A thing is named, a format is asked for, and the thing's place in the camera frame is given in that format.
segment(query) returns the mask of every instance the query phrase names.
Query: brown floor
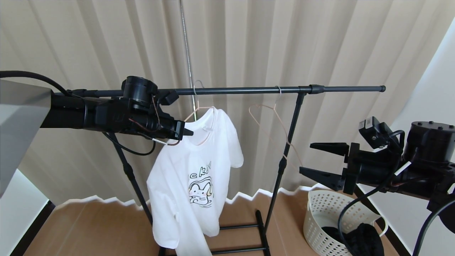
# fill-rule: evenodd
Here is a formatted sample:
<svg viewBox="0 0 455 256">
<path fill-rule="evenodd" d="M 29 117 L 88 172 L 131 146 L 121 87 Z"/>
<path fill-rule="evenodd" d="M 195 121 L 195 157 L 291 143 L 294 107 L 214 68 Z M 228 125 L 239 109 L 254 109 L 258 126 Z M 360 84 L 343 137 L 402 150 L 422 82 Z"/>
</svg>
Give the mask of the brown floor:
<svg viewBox="0 0 455 256">
<path fill-rule="evenodd" d="M 307 192 L 288 196 L 279 193 L 267 231 L 273 256 L 317 256 L 303 237 L 303 220 Z M 254 201 L 238 198 L 232 205 L 225 204 L 220 217 L 221 225 L 255 222 L 255 209 L 267 215 L 270 198 L 258 194 Z M 207 237 L 212 250 L 260 246 L 257 228 L 223 230 L 216 237 Z M 385 236 L 382 242 L 386 256 L 397 256 Z M 119 203 L 69 203 L 58 206 L 43 225 L 25 256 L 46 255 L 157 255 L 151 227 L 146 215 L 135 206 Z M 261 251 L 226 254 L 261 256 Z"/>
</svg>

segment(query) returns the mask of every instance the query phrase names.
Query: perforated plastic basket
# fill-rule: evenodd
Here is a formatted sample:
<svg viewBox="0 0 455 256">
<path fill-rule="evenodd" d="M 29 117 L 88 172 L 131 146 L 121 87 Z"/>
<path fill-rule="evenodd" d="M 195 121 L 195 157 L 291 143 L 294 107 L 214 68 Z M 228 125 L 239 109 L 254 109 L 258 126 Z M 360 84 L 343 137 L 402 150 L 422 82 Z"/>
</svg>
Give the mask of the perforated plastic basket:
<svg viewBox="0 0 455 256">
<path fill-rule="evenodd" d="M 321 256 L 351 255 L 344 244 L 336 241 L 322 230 L 322 227 L 337 227 L 338 217 L 343 208 L 353 199 L 328 190 L 316 190 L 308 193 L 308 206 L 303 234 L 310 247 Z M 373 225 L 381 218 L 362 203 L 356 203 L 343 216 L 342 230 L 349 233 L 361 223 Z M 384 235 L 389 225 L 385 221 Z"/>
</svg>

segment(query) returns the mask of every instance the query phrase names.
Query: clothes rack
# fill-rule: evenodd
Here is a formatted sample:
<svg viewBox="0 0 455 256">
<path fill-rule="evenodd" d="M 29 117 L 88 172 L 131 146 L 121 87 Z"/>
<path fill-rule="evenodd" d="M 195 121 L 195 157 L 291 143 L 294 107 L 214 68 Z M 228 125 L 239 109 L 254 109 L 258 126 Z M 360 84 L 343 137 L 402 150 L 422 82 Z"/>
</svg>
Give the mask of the clothes rack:
<svg viewBox="0 0 455 256">
<path fill-rule="evenodd" d="M 280 187 L 281 178 L 284 174 L 284 170 L 286 169 L 287 165 L 287 156 L 290 149 L 290 144 L 292 142 L 292 138 L 294 135 L 295 127 L 297 124 L 297 119 L 300 114 L 300 109 L 303 104 L 303 98 L 307 94 L 318 94 L 323 92 L 384 92 L 385 86 L 344 86 L 344 87 L 325 87 L 321 85 L 310 85 L 310 86 L 297 86 L 297 87 L 229 87 L 229 88 L 188 88 L 188 89 L 173 89 L 177 92 L 178 95 L 209 95 L 209 94 L 263 94 L 263 93 L 297 93 L 297 101 L 295 103 L 294 114 L 292 117 L 291 125 L 289 128 L 288 134 L 288 142 L 284 147 L 283 157 L 281 158 L 278 164 L 278 174 L 275 181 L 275 186 L 273 188 L 272 199 L 270 201 L 270 206 L 268 208 L 268 213 L 266 217 L 265 223 L 263 223 L 262 215 L 259 210 L 256 210 L 256 223 L 254 224 L 244 224 L 244 225 L 233 225 L 233 226 L 225 226 L 220 227 L 220 230 L 228 230 L 228 229 L 242 229 L 242 228 L 252 228 L 257 227 L 259 231 L 259 236 L 261 239 L 261 246 L 256 247 L 249 247 L 249 248 L 242 248 L 242 249 L 229 249 L 229 250 L 220 250 L 220 251 L 212 251 L 213 255 L 217 254 L 225 254 L 225 253 L 236 253 L 236 252 L 245 252 L 245 251 L 263 251 L 265 256 L 270 256 L 270 248 L 268 246 L 267 241 L 267 229 L 270 223 L 270 218 L 272 216 L 273 207 L 275 205 L 275 200 L 278 195 L 278 189 Z M 85 91 L 78 91 L 78 95 L 82 97 L 121 97 L 123 95 L 122 90 L 85 90 Z M 111 133 L 110 136 L 116 141 L 116 137 L 114 133 Z M 152 214 L 148 209 L 144 196 L 136 182 L 134 177 L 133 169 L 131 165 L 127 162 L 125 155 L 122 149 L 114 144 L 116 147 L 116 151 L 121 159 L 123 164 L 123 170 L 127 175 L 128 179 L 130 180 L 134 191 L 139 198 L 139 201 L 146 213 L 150 224 L 153 224 Z M 160 247 L 158 252 L 158 256 L 165 256 L 166 255 L 166 248 Z"/>
</svg>

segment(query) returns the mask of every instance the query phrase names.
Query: horizontal metal bar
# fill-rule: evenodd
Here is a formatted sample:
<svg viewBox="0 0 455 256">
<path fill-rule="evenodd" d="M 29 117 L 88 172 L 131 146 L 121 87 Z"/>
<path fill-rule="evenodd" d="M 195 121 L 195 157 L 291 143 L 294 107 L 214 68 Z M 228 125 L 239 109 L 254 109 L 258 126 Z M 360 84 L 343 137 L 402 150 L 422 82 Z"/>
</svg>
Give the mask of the horizontal metal bar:
<svg viewBox="0 0 455 256">
<path fill-rule="evenodd" d="M 231 250 L 220 250 L 220 251 L 212 251 L 212 255 L 216 254 L 226 254 L 226 253 L 237 253 L 237 252 L 245 252 L 245 251 L 263 251 L 265 247 L 251 247 L 251 248 L 243 248 L 243 249 L 231 249 Z"/>
<path fill-rule="evenodd" d="M 245 224 L 245 225 L 236 225 L 236 226 L 225 226 L 225 227 L 220 227 L 220 230 L 254 228 L 254 227 L 258 227 L 258 224 Z"/>
<path fill-rule="evenodd" d="M 178 95 L 208 95 L 208 94 L 262 94 L 262 93 L 308 93 L 317 94 L 322 92 L 384 92 L 385 86 L 333 86 L 322 85 L 289 86 L 289 87 L 224 87 L 224 88 L 185 88 L 174 89 Z M 87 90 L 77 92 L 82 97 L 121 97 L 122 90 Z"/>
</svg>

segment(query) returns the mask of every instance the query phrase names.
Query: beige curtain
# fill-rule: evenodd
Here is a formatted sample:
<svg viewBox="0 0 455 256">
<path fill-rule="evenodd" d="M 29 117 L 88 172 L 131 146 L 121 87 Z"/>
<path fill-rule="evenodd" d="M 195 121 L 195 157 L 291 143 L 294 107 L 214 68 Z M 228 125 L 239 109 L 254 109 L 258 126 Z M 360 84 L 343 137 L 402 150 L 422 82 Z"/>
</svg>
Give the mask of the beige curtain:
<svg viewBox="0 0 455 256">
<path fill-rule="evenodd" d="M 160 88 L 188 88 L 187 56 L 177 0 L 0 2 L 0 68 L 52 77 L 68 89 L 119 89 L 128 75 Z M 183 0 L 193 80 L 205 87 L 386 85 L 387 91 L 306 96 L 293 143 L 306 167 L 341 172 L 342 159 L 308 148 L 311 142 L 362 142 L 358 121 L 391 124 L 414 89 L 455 15 L 452 0 L 302 1 Z M 29 79 L 15 79 L 40 86 Z M 271 111 L 277 95 L 200 96 L 224 109 L 237 128 L 245 162 L 233 169 L 230 196 L 273 188 L 285 132 Z M 296 95 L 277 111 L 288 129 Z M 164 108 L 176 118 L 192 111 L 190 96 Z M 151 144 L 119 136 L 138 151 Z M 159 152 L 125 153 L 137 181 Z M 290 163 L 300 165 L 296 153 Z M 98 195 L 136 199 L 112 144 L 100 133 L 40 129 L 19 169 L 54 203 Z M 282 186 L 312 184 L 289 165 Z"/>
</svg>

